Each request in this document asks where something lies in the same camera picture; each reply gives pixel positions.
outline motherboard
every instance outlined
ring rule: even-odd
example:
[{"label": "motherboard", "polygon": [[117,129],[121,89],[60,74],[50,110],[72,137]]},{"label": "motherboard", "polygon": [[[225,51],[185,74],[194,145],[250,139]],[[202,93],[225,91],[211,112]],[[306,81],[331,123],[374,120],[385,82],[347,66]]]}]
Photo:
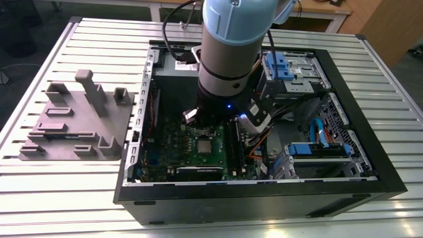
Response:
[{"label": "motherboard", "polygon": [[239,172],[229,157],[226,128],[194,128],[166,118],[159,147],[146,150],[143,178],[150,182],[199,180],[250,180],[257,178],[254,161],[243,163]]}]

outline metal slotted surface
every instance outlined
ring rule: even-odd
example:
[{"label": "metal slotted surface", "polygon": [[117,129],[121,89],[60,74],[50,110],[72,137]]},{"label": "metal slotted surface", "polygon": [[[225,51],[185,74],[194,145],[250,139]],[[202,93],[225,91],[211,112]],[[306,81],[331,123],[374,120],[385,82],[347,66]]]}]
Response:
[{"label": "metal slotted surface", "polygon": [[[423,234],[422,112],[367,43],[353,35],[274,31],[278,46],[329,50],[409,192],[334,218],[142,226],[113,203],[121,161],[20,161],[19,148],[48,98],[50,82],[95,72],[104,91],[141,89],[150,40],[161,23],[87,19],[70,23],[0,134],[0,235],[76,237],[415,237]],[[202,28],[169,24],[174,41],[201,41]]]}]

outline wire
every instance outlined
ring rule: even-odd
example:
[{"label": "wire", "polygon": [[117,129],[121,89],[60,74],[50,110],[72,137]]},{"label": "wire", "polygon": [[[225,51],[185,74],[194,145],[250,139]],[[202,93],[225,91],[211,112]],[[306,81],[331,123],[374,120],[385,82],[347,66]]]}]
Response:
[{"label": "wire", "polygon": [[271,51],[273,51],[273,59],[274,59],[274,70],[275,70],[275,80],[278,80],[279,79],[279,74],[278,74],[278,64],[277,64],[277,50],[275,50],[275,43],[274,43],[271,30],[267,31],[267,37],[270,38],[270,42],[271,42]]},{"label": "wire", "polygon": [[163,21],[163,25],[162,25],[162,34],[163,34],[165,44],[166,44],[167,50],[170,51],[173,57],[174,57],[178,61],[181,61],[181,58],[179,58],[179,56],[175,54],[174,49],[171,48],[171,45],[170,45],[170,43],[169,43],[167,36],[166,36],[166,25],[167,25],[167,21],[169,21],[170,17],[171,17],[182,8],[185,8],[186,6],[189,6],[190,4],[193,4],[193,3],[195,3],[195,2],[197,2],[197,0],[190,0],[190,1],[185,2],[183,4],[181,4],[181,5],[171,11],[171,13],[167,15],[167,17],[166,17],[166,19],[165,19],[165,21]]},{"label": "wire", "polygon": [[14,83],[14,81],[11,80],[11,78],[8,79],[8,82],[4,83],[3,74],[6,75],[6,69],[8,69],[8,68],[11,68],[11,67],[15,67],[15,66],[24,66],[24,65],[42,67],[39,64],[35,64],[35,63],[16,63],[16,64],[8,65],[8,66],[6,66],[6,67],[2,67],[2,68],[0,68],[0,85],[2,85],[3,87],[8,87],[8,86],[11,86],[11,84]]},{"label": "wire", "polygon": [[333,138],[333,136],[331,136],[331,134],[330,134],[330,132],[329,132],[327,128],[325,128],[325,134],[326,134],[326,135],[327,135],[327,137],[329,137],[329,141],[330,141],[331,143],[334,143],[334,142],[335,142],[335,140],[334,140],[334,138]]},{"label": "wire", "polygon": [[154,125],[153,93],[150,93],[150,119],[151,119],[150,128],[149,128],[149,132],[147,132],[147,135],[146,135],[146,137],[145,137],[145,140],[143,140],[142,145],[143,145],[145,142],[147,141],[147,138],[149,138],[150,133],[151,133],[151,130],[153,130],[153,125]]},{"label": "wire", "polygon": [[7,69],[7,68],[11,68],[11,67],[15,67],[15,66],[22,66],[22,65],[31,65],[31,66],[39,66],[42,67],[39,64],[36,63],[16,63],[16,64],[12,64],[12,65],[8,65],[6,67],[2,67],[2,69]]},{"label": "wire", "polygon": [[302,15],[303,15],[303,4],[302,4],[301,0],[298,0],[298,5],[299,5],[299,12],[297,14],[297,17],[302,18]]},{"label": "wire", "polygon": [[303,102],[306,102],[307,100],[313,99],[313,98],[319,98],[322,96],[326,95],[327,92],[321,91],[318,93],[314,94],[306,94],[303,96],[301,96],[295,101],[293,101],[290,104],[287,104],[285,107],[279,108],[274,113],[273,113],[273,119],[275,119],[277,117],[282,117],[285,114],[290,113],[295,107],[299,106],[299,104],[302,104]]},{"label": "wire", "polygon": [[270,135],[270,132],[267,132],[267,134],[263,136],[263,138],[261,139],[258,145],[254,147],[254,149],[251,150],[250,154],[249,154],[249,158],[255,158],[255,156],[253,155],[253,153],[255,152],[255,150],[259,148],[259,145],[262,144],[263,140],[266,139],[266,137]]}]

